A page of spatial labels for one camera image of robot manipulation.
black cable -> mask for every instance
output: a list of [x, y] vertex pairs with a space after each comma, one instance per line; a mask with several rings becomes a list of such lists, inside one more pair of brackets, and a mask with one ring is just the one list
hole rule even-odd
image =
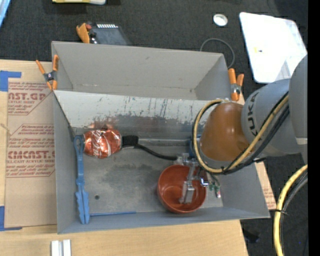
[[[273, 108], [271, 109], [271, 111], [269, 112], [269, 114], [267, 115], [267, 117], [264, 119], [260, 129], [264, 126], [264, 124], [266, 123], [266, 121], [268, 120], [268, 118], [273, 115], [273, 112], [275, 111], [275, 109], [278, 107], [278, 105], [283, 101], [283, 99], [288, 95], [288, 91], [280, 98], [280, 100], [278, 100], [278, 102], [273, 106]], [[285, 110], [282, 112], [282, 114], [280, 115], [280, 117], [278, 118], [277, 122], [274, 124], [273, 128], [271, 129], [271, 131], [269, 132], [269, 134], [267, 135], [267, 137], [265, 138], [264, 142], [260, 145], [260, 147], [252, 154], [252, 156], [249, 158], [248, 161], [246, 161], [246, 164], [243, 163], [242, 167], [240, 169], [242, 169], [243, 167], [246, 167], [248, 165], [251, 165], [253, 162], [255, 162], [255, 158], [263, 151], [263, 149], [267, 146], [267, 144], [271, 141], [271, 139], [273, 138], [273, 136], [275, 135], [276, 131], [280, 128], [280, 126], [282, 125], [282, 123], [284, 122], [284, 119], [287, 118], [289, 113], [286, 113], [286, 111], [289, 111], [289, 107], [286, 107]], [[225, 172], [228, 171], [228, 169], [233, 165], [233, 163], [238, 160], [238, 158], [243, 154], [243, 152], [241, 152], [232, 162], [231, 164], [229, 164], [229, 166], [224, 170]], [[233, 172], [235, 172], [235, 170], [240, 167], [241, 164], [239, 164], [238, 166], [236, 166], [233, 169]]]
[[219, 41], [219, 42], [225, 44], [226, 46], [228, 46], [228, 48], [230, 49], [231, 54], [232, 54], [232, 61], [231, 61], [231, 64], [230, 64], [227, 68], [228, 68], [228, 69], [231, 68], [232, 65], [235, 63], [235, 52], [234, 52], [234, 50], [232, 49], [232, 47], [230, 46], [230, 44], [228, 44], [226, 41], [223, 41], [223, 40], [221, 40], [221, 39], [219, 39], [219, 38], [209, 38], [209, 39], [205, 40], [205, 41], [202, 43], [202, 45], [201, 45], [201, 47], [200, 47], [200, 52], [202, 52], [203, 47], [204, 47], [205, 44], [206, 44], [207, 42], [209, 42], [209, 41]]
[[[303, 176], [295, 183], [294, 187], [291, 189], [291, 191], [288, 193], [288, 196], [283, 204], [282, 211], [287, 212], [287, 208], [292, 201], [292, 199], [295, 197], [295, 195], [298, 193], [298, 191], [308, 182], [308, 172], [306, 171]], [[283, 221], [284, 221], [285, 214], [281, 214], [280, 216], [280, 243], [282, 247], [282, 252], [285, 254], [285, 246], [284, 246], [284, 232], [283, 232]]]
[[240, 169], [251, 165], [254, 161], [255, 158], [265, 149], [265, 147], [269, 144], [269, 142], [272, 140], [280, 126], [283, 124], [283, 122], [286, 120], [286, 118], [289, 116], [289, 106], [286, 106], [284, 111], [281, 113], [280, 117], [276, 121], [276, 123], [273, 125], [271, 131], [269, 134], [265, 137], [264, 141], [261, 143], [259, 148], [252, 153], [252, 155], [249, 157], [248, 160], [246, 160], [244, 163], [238, 164], [235, 168], [232, 170], [229, 170], [229, 168], [232, 166], [232, 164], [239, 158], [239, 156], [224, 170], [223, 174], [232, 174], [235, 173], [236, 171], [239, 171]]
[[147, 153], [157, 157], [157, 158], [161, 158], [161, 159], [165, 159], [165, 160], [171, 160], [171, 161], [175, 161], [177, 160], [177, 156], [168, 156], [168, 155], [163, 155], [163, 154], [159, 154], [157, 152], [152, 151], [151, 149], [141, 145], [141, 144], [136, 144], [133, 146], [134, 149], [141, 149], [146, 151]]
[[122, 148], [133, 147], [134, 149], [141, 149], [141, 150], [144, 150], [157, 158], [161, 158], [161, 159], [165, 159], [165, 160], [175, 161], [178, 158], [177, 156], [167, 156], [167, 155], [163, 155], [163, 154], [159, 154], [157, 152], [154, 152], [150, 148], [147, 148], [146, 146], [139, 144], [138, 141], [139, 141], [139, 137], [136, 135], [123, 136], [122, 137]]

red bowl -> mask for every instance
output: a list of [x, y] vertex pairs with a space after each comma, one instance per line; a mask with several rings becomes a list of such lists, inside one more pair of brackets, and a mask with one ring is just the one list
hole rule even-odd
[[184, 182], [189, 173], [188, 166], [171, 165], [160, 175], [157, 194], [162, 205], [170, 212], [186, 214], [199, 209], [206, 199], [206, 188], [198, 180], [193, 180], [194, 193], [191, 203], [180, 203]]

gray cardboard box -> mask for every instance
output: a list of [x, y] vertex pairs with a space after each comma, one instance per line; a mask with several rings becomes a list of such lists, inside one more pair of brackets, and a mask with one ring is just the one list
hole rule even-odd
[[207, 190], [200, 209], [174, 214], [163, 208], [156, 193], [161, 172], [173, 162], [123, 148], [105, 159], [83, 156], [90, 221], [81, 224], [74, 135], [107, 126], [123, 136], [139, 136], [141, 144], [160, 154], [187, 153], [197, 113], [210, 100], [229, 98], [230, 82], [220, 53], [54, 41], [55, 54], [58, 233], [270, 216], [254, 165], [219, 176], [221, 198]]

black wire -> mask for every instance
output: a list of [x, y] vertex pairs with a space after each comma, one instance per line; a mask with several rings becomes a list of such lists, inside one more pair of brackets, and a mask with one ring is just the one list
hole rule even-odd
[[219, 38], [209, 38], [209, 39], [205, 40], [205, 41], [202, 43], [202, 45], [201, 45], [201, 47], [200, 47], [200, 52], [202, 52], [203, 47], [204, 47], [205, 44], [206, 44], [207, 42], [209, 42], [209, 41], [219, 41], [219, 42], [225, 44], [225, 45], [230, 49], [231, 54], [232, 54], [232, 61], [231, 61], [230, 65], [229, 65], [227, 68], [228, 68], [228, 69], [231, 68], [232, 65], [235, 63], [235, 52], [234, 52], [234, 50], [232, 49], [231, 45], [228, 44], [226, 41], [223, 41], [223, 40], [221, 40], [221, 39], [219, 39]]
[[161, 158], [161, 159], [165, 159], [165, 160], [171, 160], [171, 161], [175, 161], [177, 160], [177, 156], [168, 156], [168, 155], [163, 155], [163, 154], [159, 154], [157, 152], [152, 151], [151, 149], [141, 145], [141, 144], [136, 144], [133, 146], [134, 149], [141, 149], [146, 151], [147, 153], [157, 157], [157, 158]]
[[273, 114], [273, 112], [276, 110], [276, 108], [279, 106], [279, 104], [284, 100], [284, 98], [289, 94], [289, 91], [287, 91], [279, 100], [278, 102], [273, 106], [273, 108], [271, 109], [271, 111], [269, 112], [269, 114], [267, 115], [267, 117], [264, 119], [261, 128], [264, 126], [264, 124], [266, 123], [266, 121], [268, 120], [268, 118]]
[[[267, 117], [264, 119], [264, 121], [263, 121], [263, 123], [262, 123], [262, 125], [261, 125], [261, 127], [260, 127], [260, 130], [261, 130], [261, 128], [264, 126], [264, 124], [266, 123], [266, 121], [268, 120], [268, 118], [271, 116], [271, 115], [273, 115], [273, 112], [275, 111], [275, 109], [278, 107], [278, 105], [284, 100], [284, 98], [287, 96], [289, 94], [289, 92], [287, 91], [281, 98], [280, 98], [280, 100], [278, 100], [278, 102], [273, 106], [273, 108], [271, 109], [271, 111], [269, 112], [269, 114], [267, 115]], [[236, 170], [239, 170], [239, 169], [242, 169], [243, 167], [246, 167], [246, 166], [248, 166], [248, 165], [251, 165], [255, 160], [254, 160], [254, 158], [256, 158], [256, 156], [258, 156], [261, 152], [262, 152], [262, 150], [267, 146], [267, 143], [269, 143], [270, 142], [270, 140], [272, 139], [272, 137], [274, 136], [274, 134], [276, 133], [276, 131], [279, 129], [279, 127], [280, 126], [276, 126], [277, 125], [277, 123], [275, 123], [275, 125], [273, 126], [273, 127], [275, 127], [275, 131], [274, 131], [274, 133], [272, 133], [273, 132], [273, 130], [271, 130], [270, 131], [270, 133], [269, 133], [269, 135], [267, 135], [267, 137], [265, 138], [265, 142], [262, 144], [262, 145], [260, 145], [260, 147], [255, 151], [255, 153], [252, 155], [252, 157], [250, 157], [250, 159], [246, 162], [246, 164], [245, 165], [243, 165], [241, 168], [234, 168], [233, 169], [233, 172], [235, 172]], [[238, 160], [239, 159], [239, 157], [243, 154], [243, 152], [241, 152], [232, 162], [231, 162], [231, 164], [229, 164], [229, 166], [224, 170], [225, 172], [227, 172], [228, 171], [228, 169], [234, 164], [234, 162], [236, 161], [236, 160]]]
[[254, 161], [255, 158], [265, 149], [265, 147], [269, 144], [269, 142], [272, 140], [272, 138], [274, 137], [274, 135], [276, 134], [276, 132], [278, 131], [278, 129], [281, 127], [281, 125], [283, 124], [283, 122], [286, 120], [286, 118], [289, 115], [289, 106], [286, 106], [284, 111], [281, 113], [280, 117], [277, 119], [277, 121], [275, 122], [275, 124], [273, 125], [271, 131], [268, 133], [268, 135], [265, 137], [264, 141], [261, 143], [261, 145], [259, 146], [259, 148], [252, 153], [252, 155], [249, 157], [249, 159], [247, 161], [245, 161], [244, 163], [240, 163], [238, 164], [235, 168], [233, 168], [232, 170], [229, 170], [229, 168], [232, 166], [232, 164], [239, 158], [239, 156], [224, 170], [224, 174], [232, 174], [235, 173], [236, 171], [239, 171], [240, 169], [251, 165]]
[[[288, 193], [288, 196], [283, 204], [282, 207], [282, 211], [286, 212], [287, 208], [290, 204], [290, 202], [292, 201], [292, 199], [294, 198], [294, 196], [298, 193], [298, 191], [308, 182], [308, 172], [306, 171], [302, 177], [296, 181], [294, 187], [291, 189], [291, 191]], [[284, 221], [284, 216], [285, 214], [281, 214], [280, 216], [280, 221], [279, 221], [279, 225], [280, 225], [280, 243], [281, 243], [281, 247], [282, 247], [282, 252], [283, 254], [285, 254], [285, 246], [284, 246], [284, 227], [283, 227], [283, 221]]]

